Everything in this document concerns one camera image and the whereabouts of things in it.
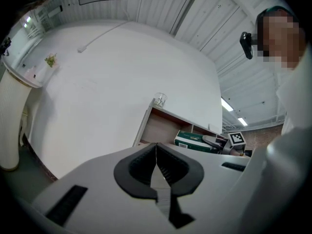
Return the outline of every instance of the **clear glass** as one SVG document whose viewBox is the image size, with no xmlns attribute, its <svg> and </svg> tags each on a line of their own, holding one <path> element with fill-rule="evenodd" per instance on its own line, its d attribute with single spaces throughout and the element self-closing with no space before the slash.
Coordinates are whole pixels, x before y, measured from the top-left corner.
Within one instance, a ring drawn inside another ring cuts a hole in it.
<svg viewBox="0 0 312 234">
<path fill-rule="evenodd" d="M 165 104 L 167 100 L 167 96 L 163 93 L 156 93 L 155 94 L 155 102 L 154 102 L 154 105 L 156 107 L 159 107 L 159 108 L 162 108 Z"/>
</svg>

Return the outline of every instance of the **green and white box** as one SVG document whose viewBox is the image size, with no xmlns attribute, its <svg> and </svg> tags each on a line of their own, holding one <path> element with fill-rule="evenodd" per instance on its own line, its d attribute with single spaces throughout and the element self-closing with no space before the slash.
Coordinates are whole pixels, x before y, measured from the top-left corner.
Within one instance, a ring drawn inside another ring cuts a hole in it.
<svg viewBox="0 0 312 234">
<path fill-rule="evenodd" d="M 175 145 L 206 153 L 216 153 L 211 145 L 208 145 L 202 140 L 202 137 L 203 135 L 187 133 L 180 130 L 175 137 Z"/>
</svg>

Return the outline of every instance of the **white shirt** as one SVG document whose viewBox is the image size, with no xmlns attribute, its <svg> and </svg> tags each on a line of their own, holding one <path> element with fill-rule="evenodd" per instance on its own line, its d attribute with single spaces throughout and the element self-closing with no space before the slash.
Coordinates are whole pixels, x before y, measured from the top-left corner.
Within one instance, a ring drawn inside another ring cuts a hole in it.
<svg viewBox="0 0 312 234">
<path fill-rule="evenodd" d="M 276 94 L 287 112 L 282 135 L 293 128 L 312 126 L 312 48 L 309 44 L 298 66 Z"/>
</svg>

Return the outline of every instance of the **small plant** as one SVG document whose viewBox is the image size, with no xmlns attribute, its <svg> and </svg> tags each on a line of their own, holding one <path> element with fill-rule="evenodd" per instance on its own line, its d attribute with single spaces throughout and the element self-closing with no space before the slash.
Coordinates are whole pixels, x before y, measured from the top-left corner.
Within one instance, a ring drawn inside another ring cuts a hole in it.
<svg viewBox="0 0 312 234">
<path fill-rule="evenodd" d="M 57 56 L 56 54 L 55 55 L 50 54 L 49 57 L 44 59 L 51 68 L 57 61 L 56 56 Z"/>
</svg>

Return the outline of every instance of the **person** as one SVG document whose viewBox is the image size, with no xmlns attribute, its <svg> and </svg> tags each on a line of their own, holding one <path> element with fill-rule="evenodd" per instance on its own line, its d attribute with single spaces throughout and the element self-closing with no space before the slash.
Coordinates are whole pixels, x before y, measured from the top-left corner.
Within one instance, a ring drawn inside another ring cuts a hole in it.
<svg viewBox="0 0 312 234">
<path fill-rule="evenodd" d="M 291 70 L 289 79 L 277 90 L 286 110 L 282 135 L 293 128 L 312 126 L 312 55 L 298 18 L 281 6 L 261 12 L 256 19 L 258 56 L 274 61 L 275 70 Z"/>
</svg>

